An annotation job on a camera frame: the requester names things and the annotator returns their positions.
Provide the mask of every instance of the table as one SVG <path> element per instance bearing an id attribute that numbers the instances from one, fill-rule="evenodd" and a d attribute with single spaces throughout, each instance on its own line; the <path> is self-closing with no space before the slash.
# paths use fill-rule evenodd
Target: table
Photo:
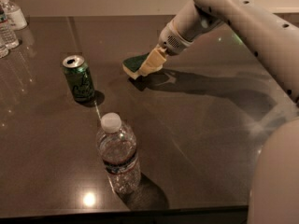
<path id="1" fill-rule="evenodd" d="M 173 210 L 249 203 L 265 140 L 297 107 L 223 25 L 156 74 L 121 62 L 153 49 L 173 16 L 30 18 L 0 60 L 0 217 Z M 96 100 L 76 103 L 61 63 L 81 54 Z M 142 180 L 111 190 L 96 150 L 99 119 L 135 132 Z"/>

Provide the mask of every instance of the table surface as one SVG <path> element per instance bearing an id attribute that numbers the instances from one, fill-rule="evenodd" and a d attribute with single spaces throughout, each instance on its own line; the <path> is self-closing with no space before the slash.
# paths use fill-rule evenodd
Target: table surface
<path id="1" fill-rule="evenodd" d="M 132 81 L 121 62 L 151 51 L 171 19 L 31 18 L 17 32 L 0 60 L 0 217 L 249 203 L 263 143 L 297 107 L 226 25 Z M 90 66 L 94 102 L 72 98 L 60 67 L 71 54 Z M 108 112 L 137 138 L 131 195 L 113 193 L 97 153 Z"/>

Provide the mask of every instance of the spray bottle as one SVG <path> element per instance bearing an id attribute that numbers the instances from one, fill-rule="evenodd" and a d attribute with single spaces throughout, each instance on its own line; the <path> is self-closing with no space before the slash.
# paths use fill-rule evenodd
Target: spray bottle
<path id="1" fill-rule="evenodd" d="M 20 30 L 27 26 L 27 21 L 21 12 L 20 7 L 9 0 L 0 0 L 0 5 L 5 11 L 9 24 L 13 30 Z"/>

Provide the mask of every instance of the green scouring pad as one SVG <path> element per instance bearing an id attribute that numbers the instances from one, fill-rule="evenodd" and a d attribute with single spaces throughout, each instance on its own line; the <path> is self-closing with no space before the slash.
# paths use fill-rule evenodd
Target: green scouring pad
<path id="1" fill-rule="evenodd" d="M 131 78 L 147 76 L 150 73 L 159 71 L 166 62 L 166 51 L 156 47 L 150 53 L 128 58 L 122 62 L 122 68 Z"/>

